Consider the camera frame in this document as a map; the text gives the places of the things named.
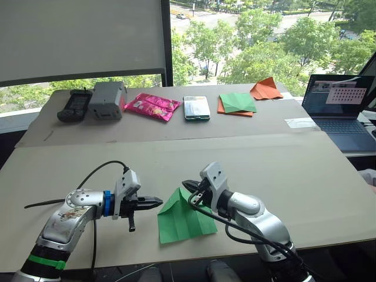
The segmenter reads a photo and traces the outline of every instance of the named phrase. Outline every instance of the black cable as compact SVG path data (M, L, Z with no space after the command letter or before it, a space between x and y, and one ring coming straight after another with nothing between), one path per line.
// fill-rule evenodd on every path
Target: black cable
M120 160L110 160L106 163L102 163L100 166L98 166L95 170L93 170L92 172L90 172L88 174L88 176L85 177L85 179L80 183L80 185L76 188L76 190L80 189L85 183L86 181L88 181L88 179L90 177L92 177L92 175L94 173L96 173L98 170L100 170L103 166L106 166L106 165L109 165L110 163L118 163L120 165L123 166L123 174L126 173L128 170L129 170L129 167L127 167L123 162L121 162Z
M303 259L301 257L299 257L296 253L294 253L293 251L291 251L287 246L285 246L284 244L281 244L281 243L278 243L278 242L273 242L273 241L270 241L268 239L266 239L264 236L261 236L261 235L258 235L256 233L253 233L252 231L249 231L247 229L244 229L242 228L241 226L239 225L236 225L236 224L233 224L231 223L231 219L228 219L228 220L225 220L225 219L222 219L221 217L218 217L214 214L211 214L211 213L208 213L207 211L197 207L195 204L192 203L192 198L198 194L198 191L194 192L193 194L190 195L190 197L188 198L188 203L189 205L191 205L195 210L211 217L212 219L215 219L215 220L218 220L222 223L225 224L225 228L224 228L224 231L226 232L226 235L236 241L236 242L239 242L239 243L244 243L244 244L252 244L252 245L261 245L261 244L268 244L269 246L271 247L274 247L277 251L279 251L282 255L284 255L287 259L290 259L290 260L296 260L296 262L299 263L299 266L304 269L305 271L307 271L308 273L312 274L313 276L316 276L317 278L321 279L321 280L329 280L325 277L323 277L321 274L318 274L317 272L315 272L314 270L312 270L308 265L306 265L304 262L303 262ZM246 240L246 239L241 239L241 238L238 238L238 237L235 237L233 236L230 232L229 232L229 226L237 229L237 230L240 230L248 235L251 235L257 239L259 239L259 241L255 241L255 240Z
M96 219L94 219L94 243L93 243L93 256L92 256L92 265L90 268L92 279L95 280L95 260L96 260Z
M226 235L230 239L232 239L236 242L239 242L239 243L250 244L250 245L264 245L265 244L264 242L261 242L261 241L246 240L246 239L241 239L241 238L238 238L238 237L231 235L231 233L229 232L229 225L228 224L225 225L224 231L226 232Z
M85 177L85 179L80 183L80 185L76 188L76 190L80 189L87 181L90 177L92 177L92 175L94 173L96 173L98 170L100 170L103 166L106 166L106 165L109 165L111 163L118 163L120 165L123 166L123 174L126 173L128 170L129 170L129 167L127 167L123 162L121 162L120 160L110 160L106 163L103 163L101 164L100 166L98 166L97 168L95 168L92 172L90 172L88 174L88 176ZM25 206L24 208L27 209L29 207L36 207L36 206L44 206L46 204L55 204L55 203L62 203L62 202L65 202L65 199L59 199L59 200L50 200L50 201L45 201L45 202L41 202L41 203L35 203L35 204L29 204L27 206ZM95 272L94 272L94 268L95 268L95 261L96 261L96 235L97 235L97 230L96 230L96 220L94 219L94 242L93 242L93 257L92 257L92 265L90 267L90 270L91 270L91 275L92 275L92 279L95 279Z
M86 181L88 181L88 179L90 177L93 176L94 173L96 173L98 170L100 170L103 166L106 166L106 165L109 165L111 163L118 163L120 165L123 166L123 174L126 173L128 170L129 170L129 167L127 167L123 162L121 162L120 160L110 160L106 163L102 163L100 166L98 166L97 168L95 168L92 172L90 172L88 174L88 176L85 177L85 179L80 183L80 185L76 188L76 190L80 189L85 183ZM95 261L96 261L96 220L94 219L94 242L93 242L93 256L92 256L92 265L91 265L91 275L92 275L92 278L93 280L95 279L95 271L94 271L94 268L95 268Z
M45 206L47 204L63 203L63 202L65 202L65 199L50 200L50 201L45 201L45 202L40 202L40 203L35 203L35 204L28 204L27 206L24 207L24 209L28 209L30 207Z
M272 242L270 241L269 239L266 239L264 236L261 236L257 233L254 233L250 230L247 230L237 224L234 224L228 220L225 220L225 219L222 219L221 217L219 216L216 216L214 214L211 214L201 208L199 208L198 206L196 206L195 204L192 203L192 198L198 194L199 191L195 191L193 194L191 194L188 198L188 204L191 205L195 210L199 211L200 213L203 213L205 214L206 216L209 216L211 217L212 219L215 219L219 222L222 222L224 224L228 224L229 226L237 229L237 230L240 230L248 235L251 235L252 237L262 241L264 244L268 244L269 246L275 248L277 251L279 251L282 255L284 255L287 259L290 259L291 261L295 260L296 262L299 262L300 264L303 263L303 261L301 260L301 258L299 258L298 255L296 255L296 253L294 253L293 251L291 251L287 246L283 245L283 244L278 244L276 242Z

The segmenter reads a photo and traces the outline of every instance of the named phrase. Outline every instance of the green origami paper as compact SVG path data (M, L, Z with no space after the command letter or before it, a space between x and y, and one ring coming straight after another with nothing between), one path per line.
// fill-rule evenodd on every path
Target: green origami paper
M228 93L219 96L226 113L238 112L240 110L256 113L254 99L249 93Z
M214 220L188 204L190 193L177 188L158 213L159 240L162 244L217 232ZM208 207L200 205L208 212Z

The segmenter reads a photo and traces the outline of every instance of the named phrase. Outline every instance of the car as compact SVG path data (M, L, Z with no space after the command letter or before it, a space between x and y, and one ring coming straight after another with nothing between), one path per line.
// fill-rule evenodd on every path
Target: car
M187 17L185 16L185 14L177 14L176 17L178 19L186 19Z

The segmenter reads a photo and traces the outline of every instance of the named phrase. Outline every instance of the beige board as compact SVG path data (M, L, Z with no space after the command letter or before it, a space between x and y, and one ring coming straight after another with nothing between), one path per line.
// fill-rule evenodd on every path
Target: beige board
M69 91L59 90L53 93L17 147L232 137L319 130L318 127L291 129L286 124L285 119L308 118L305 110L293 99L256 101L257 113L251 119L217 113L219 94L249 92L252 86L253 84L242 84L128 89L127 102L142 92L181 102L183 96L207 96L211 111L210 121L186 122L184 107L181 105L167 123L132 112L125 112L121 120L94 120L88 112L81 123L62 123L56 117L56 113L67 103ZM278 88L286 97L291 97L283 85L278 84Z
M286 224L298 248L376 237L376 195L324 132L258 135L162 142L17 148L0 171L0 271L15 271L58 205L24 210L26 204L65 197L96 166L121 160L140 177L139 195L166 201L182 180L220 162L233 192L255 195ZM85 185L113 191L119 166L100 170ZM254 253L253 246L218 233L160 245L157 213L98 220L98 267ZM90 266L89 223L67 268Z

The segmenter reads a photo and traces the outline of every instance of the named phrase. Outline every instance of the green foliage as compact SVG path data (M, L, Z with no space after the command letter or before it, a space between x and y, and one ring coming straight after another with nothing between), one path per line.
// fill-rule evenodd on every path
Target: green foliage
M171 30L172 68L175 86L188 84L189 77L196 74L196 68L183 52L184 41L184 37L177 33L175 29Z
M342 39L333 50L332 73L356 75L376 51L376 32L364 31L358 40Z
M313 4L311 0L282 0L278 1L277 11L296 11L298 9L309 8Z
M45 104L52 91L48 88L30 85L8 87L7 103L15 105L20 110L38 108Z
M303 9L303 10L297 10L297 11L283 11L282 15L288 16L288 15L307 14L310 11L311 11L311 9Z
M334 25L338 26L341 30L351 29L350 23L347 20L334 21Z
M361 33L365 29L376 30L375 0L348 0L343 15L349 20L351 30Z
M0 112L42 107L55 90L93 88L95 83L124 81L128 88L148 88L161 84L160 75L118 76L113 78L74 79L51 82L48 87L39 85L9 86L0 92Z
M218 62L217 36L214 31L205 26L203 22L191 21L186 32L188 45L193 49L193 56L204 62L205 79L209 77L210 62Z
M282 21L280 14L267 14L262 9L248 10L236 21L239 49L245 50L256 42L264 42Z
M218 77L218 83L255 83L273 76L283 83L294 95L303 96L307 81L299 81L307 76L300 74L298 57L287 54L280 43L259 42L248 47L225 65L226 72Z
M216 59L227 60L234 49L234 29L229 23L219 19L213 32L216 35Z
M184 6L187 8L192 8L192 4L195 3L196 4L195 9L207 8L209 5L209 2L210 2L209 0L179 0L179 1L170 0L171 4L180 5L180 6Z
M339 30L332 22L317 22L303 17L281 37L285 51L298 55L301 66L318 61L326 68L330 62L330 52L338 39Z
M253 0L248 1L248 6L251 6L252 8L266 8L267 6L271 5L273 1L272 0Z

